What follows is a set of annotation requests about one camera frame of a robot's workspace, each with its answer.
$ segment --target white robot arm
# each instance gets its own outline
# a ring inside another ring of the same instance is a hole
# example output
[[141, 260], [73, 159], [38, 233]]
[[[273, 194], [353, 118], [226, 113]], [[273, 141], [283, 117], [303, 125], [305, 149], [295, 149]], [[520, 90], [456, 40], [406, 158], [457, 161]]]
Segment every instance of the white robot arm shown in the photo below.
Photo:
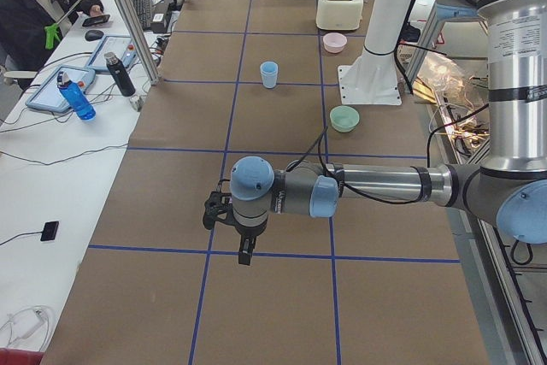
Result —
[[268, 212], [330, 217], [340, 197], [355, 196], [433, 201], [465, 210], [522, 242], [547, 243], [547, 0], [437, 4], [438, 15], [478, 13], [488, 23], [489, 156], [480, 165], [437, 168], [299, 162], [286, 170], [245, 157], [232, 168], [231, 193], [219, 185], [203, 216], [208, 229], [216, 221], [236, 227], [239, 263], [250, 264]]

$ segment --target black jacket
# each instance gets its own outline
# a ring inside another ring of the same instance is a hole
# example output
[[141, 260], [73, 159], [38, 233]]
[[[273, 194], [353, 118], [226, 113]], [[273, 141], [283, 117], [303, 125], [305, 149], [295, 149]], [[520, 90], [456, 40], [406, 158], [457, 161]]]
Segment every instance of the black jacket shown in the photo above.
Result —
[[[65, 12], [77, 0], [57, 0]], [[88, 13], [100, 0], [82, 0], [77, 11]], [[76, 10], [68, 19], [78, 19]], [[53, 53], [45, 49], [45, 30], [55, 21], [36, 0], [0, 0], [0, 43], [20, 70], [39, 70]]]

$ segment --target blue water bottle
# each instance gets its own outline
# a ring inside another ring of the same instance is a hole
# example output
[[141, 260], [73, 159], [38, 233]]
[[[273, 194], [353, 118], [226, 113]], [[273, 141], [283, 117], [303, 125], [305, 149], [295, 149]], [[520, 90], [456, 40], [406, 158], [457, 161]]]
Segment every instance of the blue water bottle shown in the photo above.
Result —
[[57, 75], [57, 87], [80, 119], [89, 121], [95, 117], [95, 109], [87, 101], [82, 90], [63, 71]]

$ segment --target white table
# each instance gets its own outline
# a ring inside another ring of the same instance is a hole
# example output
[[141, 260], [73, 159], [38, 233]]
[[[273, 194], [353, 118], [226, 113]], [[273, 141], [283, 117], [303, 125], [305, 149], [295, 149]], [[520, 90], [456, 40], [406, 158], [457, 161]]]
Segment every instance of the white table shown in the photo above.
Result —
[[[127, 34], [114, 0], [102, 1], [111, 21], [98, 28], [106, 34]], [[51, 56], [51, 62], [95, 49], [98, 42], [84, 40], [88, 28], [81, 23], [85, 17], [80, 16], [73, 25]], [[146, 38], [152, 44], [156, 35], [146, 33]], [[88, 58], [89, 55], [81, 56], [58, 64], [83, 67]], [[46, 68], [34, 83], [44, 80], [56, 67], [57, 64]], [[150, 83], [142, 65], [136, 64], [130, 75], [137, 94], [145, 95]], [[109, 74], [98, 74], [87, 94], [93, 99], [113, 83]], [[24, 110], [17, 123], [0, 127], [1, 151], [54, 162], [87, 150], [126, 144], [138, 119], [138, 112], [114, 87], [112, 98], [95, 106], [97, 115], [91, 122], [83, 122], [74, 114], [66, 123], [52, 120], [20, 131], [3, 132], [52, 119], [50, 114], [26, 109], [25, 101], [31, 93], [32, 89], [6, 119], [13, 122]], [[0, 242], [19, 233], [41, 231], [46, 221], [60, 221], [54, 241], [40, 242], [40, 236], [33, 235], [0, 247], [0, 326], [10, 314], [42, 305], [50, 307], [54, 314], [52, 333], [124, 153], [125, 148], [105, 150], [47, 167], [0, 155]], [[46, 331], [42, 327], [17, 348], [39, 350]], [[8, 333], [0, 333], [0, 347], [7, 344], [8, 337]]]

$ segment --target person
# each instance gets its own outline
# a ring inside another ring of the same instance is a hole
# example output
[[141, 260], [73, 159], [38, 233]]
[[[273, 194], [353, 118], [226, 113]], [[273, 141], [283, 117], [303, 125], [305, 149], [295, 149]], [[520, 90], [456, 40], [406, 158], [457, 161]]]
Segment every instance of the person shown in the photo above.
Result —
[[[38, 71], [53, 53], [45, 48], [45, 30], [57, 22], [78, 0], [0, 0], [0, 44], [19, 70]], [[100, 0], [81, 0], [75, 11], [59, 23], [62, 38], [83, 12], [103, 14]]]

